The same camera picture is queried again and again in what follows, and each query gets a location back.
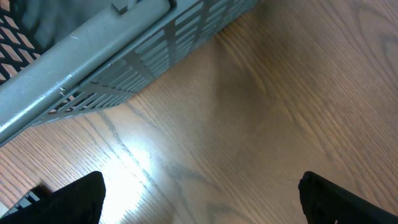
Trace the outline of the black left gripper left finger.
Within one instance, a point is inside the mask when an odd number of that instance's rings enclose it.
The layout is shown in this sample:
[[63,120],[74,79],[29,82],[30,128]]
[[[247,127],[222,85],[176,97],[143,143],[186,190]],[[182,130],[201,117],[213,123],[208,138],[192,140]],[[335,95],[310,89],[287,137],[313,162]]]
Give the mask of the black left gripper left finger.
[[98,224],[105,195],[103,175],[94,171],[37,203],[1,218],[1,224]]

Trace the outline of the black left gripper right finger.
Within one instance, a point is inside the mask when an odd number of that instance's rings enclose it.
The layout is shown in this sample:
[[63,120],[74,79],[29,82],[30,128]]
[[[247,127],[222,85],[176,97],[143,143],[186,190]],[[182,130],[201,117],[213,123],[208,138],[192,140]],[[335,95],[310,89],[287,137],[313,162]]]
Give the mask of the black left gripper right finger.
[[322,176],[306,171],[298,184],[309,224],[397,224],[393,215]]

